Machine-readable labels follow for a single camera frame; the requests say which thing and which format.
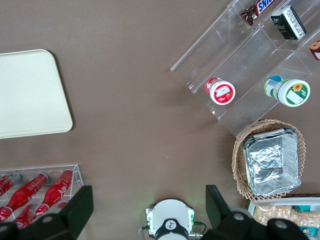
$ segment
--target candy bar wrapper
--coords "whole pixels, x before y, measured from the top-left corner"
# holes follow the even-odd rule
[[[300,226],[299,228],[307,237],[313,237],[318,233],[318,228],[316,227]]]
[[[311,209],[310,205],[295,205],[293,206],[293,209],[297,212],[309,212]]]
[[[249,25],[254,24],[254,21],[267,9],[275,0],[258,0],[241,13],[241,16],[247,21]]]

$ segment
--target white tray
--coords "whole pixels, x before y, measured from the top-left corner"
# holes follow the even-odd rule
[[[274,206],[296,206],[310,205],[311,211],[320,211],[320,197],[284,197],[267,201],[251,201],[248,212],[253,216],[258,204],[269,204]]]
[[[63,133],[72,125],[50,52],[0,54],[0,139]]]

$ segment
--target snickers bar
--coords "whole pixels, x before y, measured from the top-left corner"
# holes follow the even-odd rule
[[[253,6],[241,13],[241,16],[249,25],[252,25],[264,10],[266,10],[274,1],[275,0],[258,0]]]

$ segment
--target aluminum foil container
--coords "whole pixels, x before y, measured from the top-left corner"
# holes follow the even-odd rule
[[[298,137],[290,127],[248,136],[243,141],[249,187],[267,197],[300,186]]]

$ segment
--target black cable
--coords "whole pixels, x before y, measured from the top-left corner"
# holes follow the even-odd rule
[[[204,222],[201,222],[201,221],[193,221],[193,225],[195,225],[195,226],[198,226],[198,225],[204,226],[204,229],[202,230],[202,233],[203,233],[203,234],[204,234],[205,231],[207,230],[207,224],[205,224]]]

